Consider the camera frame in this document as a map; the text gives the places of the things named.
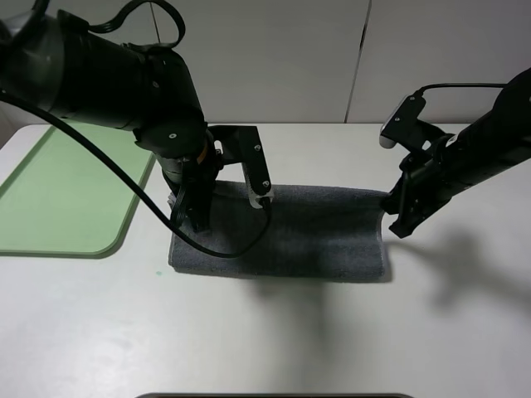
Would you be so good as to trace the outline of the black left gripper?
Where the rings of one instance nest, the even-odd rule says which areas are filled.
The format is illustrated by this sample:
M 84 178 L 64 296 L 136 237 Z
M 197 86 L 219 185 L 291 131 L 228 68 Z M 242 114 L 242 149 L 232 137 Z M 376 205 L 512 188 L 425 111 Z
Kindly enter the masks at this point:
M 222 168 L 213 138 L 208 129 L 205 133 L 199 154 L 175 159 L 156 156 L 173 194 L 170 219 L 188 219 L 192 230 L 201 232 L 211 229 L 213 190 Z

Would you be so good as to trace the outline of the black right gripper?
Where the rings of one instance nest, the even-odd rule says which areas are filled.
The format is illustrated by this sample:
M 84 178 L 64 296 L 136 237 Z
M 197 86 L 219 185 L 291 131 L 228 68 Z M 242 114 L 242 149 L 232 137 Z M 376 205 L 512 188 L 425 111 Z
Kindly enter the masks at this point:
M 402 176 L 380 202 L 388 215 L 398 215 L 389 230 L 398 238 L 410 236 L 427 218 L 460 193 L 455 170 L 460 166 L 460 149 L 437 144 L 430 157 L 410 153 L 402 160 Z

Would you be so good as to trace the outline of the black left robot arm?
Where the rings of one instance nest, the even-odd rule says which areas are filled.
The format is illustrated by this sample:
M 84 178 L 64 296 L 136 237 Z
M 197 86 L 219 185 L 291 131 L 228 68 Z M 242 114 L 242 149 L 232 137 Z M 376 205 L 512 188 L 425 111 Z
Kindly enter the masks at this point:
M 173 44 L 119 45 L 105 39 L 138 3 L 91 25 L 66 11 L 32 10 L 1 21 L 1 86 L 59 119 L 130 131 L 157 158 L 176 198 L 171 219 L 210 226 L 218 173 L 192 77 Z

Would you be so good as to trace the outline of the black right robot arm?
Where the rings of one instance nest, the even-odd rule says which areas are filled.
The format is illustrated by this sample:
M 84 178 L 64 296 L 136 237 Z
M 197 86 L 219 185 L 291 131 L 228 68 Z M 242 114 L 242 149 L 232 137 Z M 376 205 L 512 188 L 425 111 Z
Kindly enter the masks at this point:
M 420 120 L 429 85 L 406 96 L 382 126 L 382 147 L 408 151 L 401 177 L 381 202 L 397 216 L 390 227 L 396 236 L 410 236 L 452 197 L 530 158 L 530 72 L 495 87 L 492 109 L 457 134 Z

